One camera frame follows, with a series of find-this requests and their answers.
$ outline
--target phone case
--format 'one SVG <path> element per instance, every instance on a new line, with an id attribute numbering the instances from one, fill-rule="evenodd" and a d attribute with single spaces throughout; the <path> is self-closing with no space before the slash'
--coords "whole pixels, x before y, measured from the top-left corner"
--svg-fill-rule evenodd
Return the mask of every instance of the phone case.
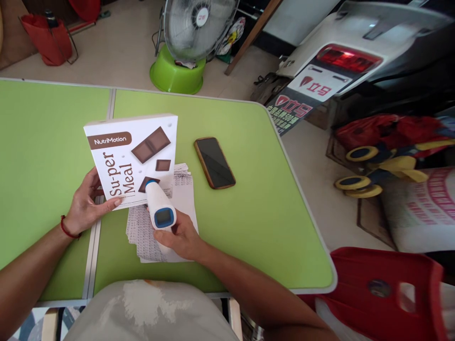
<path id="1" fill-rule="evenodd" d="M 231 184 L 231 185 L 227 185 L 227 186 L 221 186 L 221 187 L 215 187 L 215 185 L 213 184 L 213 181 L 210 177 L 210 174 L 209 174 L 209 170 L 207 169 L 207 166 L 205 165 L 205 162 L 204 162 L 204 158 L 202 157 L 202 154 L 200 153 L 200 150 L 199 150 L 199 146 L 198 146 L 198 141 L 200 140 L 206 140 L 206 139 L 209 139 L 209 138 L 213 138 L 217 141 L 218 143 L 218 146 L 221 150 L 221 153 L 223 154 L 223 158 L 226 160 L 226 163 L 227 163 L 227 166 L 229 168 L 229 171 L 231 172 L 232 174 L 232 178 L 234 179 L 234 183 Z M 207 178 L 207 181 L 209 182 L 209 186 L 213 189 L 224 189 L 224 188 L 229 188 L 229 187 L 232 187 L 236 184 L 236 178 L 231 170 L 231 167 L 229 166 L 229 163 L 228 163 L 228 160 L 226 159 L 226 156 L 224 155 L 224 152 L 223 152 L 223 149 L 221 148 L 221 145 L 219 144 L 218 140 L 215 138 L 215 137 L 202 137 L 200 139 L 197 139 L 196 141 L 194 141 L 194 148 L 196 148 L 196 153 L 198 154 L 198 157 L 199 157 L 199 161 L 200 161 L 200 164 L 202 165 L 202 169 L 204 170 L 204 174 L 205 174 L 205 177 Z"/>

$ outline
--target forearm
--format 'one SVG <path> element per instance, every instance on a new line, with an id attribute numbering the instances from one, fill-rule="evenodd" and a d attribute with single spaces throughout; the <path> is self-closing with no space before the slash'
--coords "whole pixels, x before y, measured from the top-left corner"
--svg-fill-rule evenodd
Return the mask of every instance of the forearm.
<path id="1" fill-rule="evenodd" d="M 328 329 L 327 325 L 297 296 L 258 269 L 204 244 L 197 260 L 212 271 L 242 309 L 261 327 L 289 325 Z"/>
<path id="2" fill-rule="evenodd" d="M 57 225 L 0 271 L 0 340 L 21 326 L 72 240 Z"/>

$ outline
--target red tail light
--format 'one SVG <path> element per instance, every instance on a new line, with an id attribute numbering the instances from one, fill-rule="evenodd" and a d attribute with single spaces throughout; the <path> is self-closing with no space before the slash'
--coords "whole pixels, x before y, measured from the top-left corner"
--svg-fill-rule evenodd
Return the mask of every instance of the red tail light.
<path id="1" fill-rule="evenodd" d="M 335 65 L 355 73 L 368 72 L 382 62 L 382 58 L 380 57 L 335 44 L 330 44 L 322 48 L 316 58 L 321 62 Z"/>

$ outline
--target chocolate bar illustration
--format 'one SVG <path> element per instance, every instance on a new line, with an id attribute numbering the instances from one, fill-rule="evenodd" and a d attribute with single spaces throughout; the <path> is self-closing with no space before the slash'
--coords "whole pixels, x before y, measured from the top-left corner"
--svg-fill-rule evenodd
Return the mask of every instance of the chocolate bar illustration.
<path id="1" fill-rule="evenodd" d="M 141 163 L 145 163 L 164 147 L 171 144 L 164 130 L 159 127 L 131 151 Z"/>
<path id="2" fill-rule="evenodd" d="M 168 171 L 171 167 L 171 160 L 156 160 L 155 171 Z"/>
<path id="3" fill-rule="evenodd" d="M 145 192 L 146 192 L 146 185 L 147 185 L 147 183 L 148 183 L 150 180 L 155 180 L 156 183 L 160 183 L 160 180 L 159 180 L 159 179 L 145 177 L 145 178 L 144 178 L 144 181 L 142 181 L 142 184 L 141 184 L 141 186 L 139 187 L 138 192 L 145 193 Z"/>

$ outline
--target human hand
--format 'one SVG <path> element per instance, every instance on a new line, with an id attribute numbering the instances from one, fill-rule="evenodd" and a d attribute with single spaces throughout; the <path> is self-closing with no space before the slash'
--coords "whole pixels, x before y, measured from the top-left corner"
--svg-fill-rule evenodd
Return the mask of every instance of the human hand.
<path id="1" fill-rule="evenodd" d="M 70 210 L 63 220 L 66 230 L 73 236 L 89 229 L 98 219 L 122 203 L 121 198 L 112 198 L 104 204 L 96 205 L 96 196 L 104 195 L 96 167 L 87 173 L 81 186 L 73 196 Z"/>
<path id="2" fill-rule="evenodd" d="M 199 237 L 190 217 L 177 209 L 175 211 L 177 220 L 172 227 L 173 233 L 155 230 L 153 236 L 160 244 L 173 249 L 180 257 L 198 261 L 204 254 L 207 244 Z"/>

